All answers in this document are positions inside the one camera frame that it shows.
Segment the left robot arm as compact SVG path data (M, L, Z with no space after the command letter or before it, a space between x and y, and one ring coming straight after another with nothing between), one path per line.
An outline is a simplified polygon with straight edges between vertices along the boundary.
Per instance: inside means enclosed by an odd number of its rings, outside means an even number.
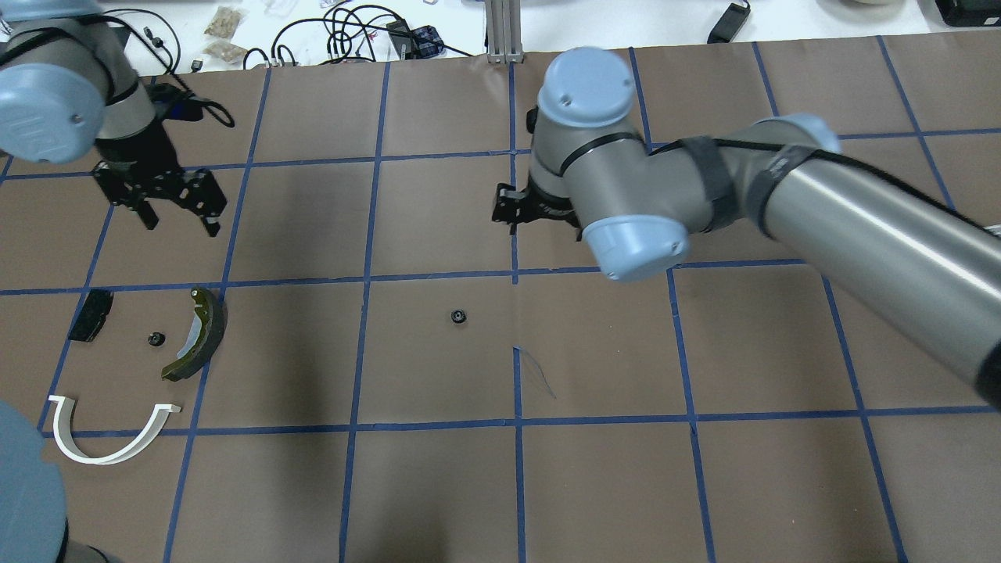
M91 175L111 206L154 229L150 200L168 200L214 238L228 199L211 171L183 170L164 122L211 115L232 128L232 114L197 95L170 63L170 81L147 85L116 36L125 22L96 2L4 1L2 18L12 28L2 53L2 150L54 164L96 150Z

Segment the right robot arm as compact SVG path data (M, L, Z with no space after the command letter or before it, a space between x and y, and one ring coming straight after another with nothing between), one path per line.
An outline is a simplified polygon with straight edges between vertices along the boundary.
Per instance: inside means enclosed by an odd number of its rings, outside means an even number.
M528 183L497 186L491 220L565 222L614 282L661 274L687 259L691 235L747 220L999 406L997 234L844 156L810 113L647 150L636 93L619 55L558 54L526 114Z

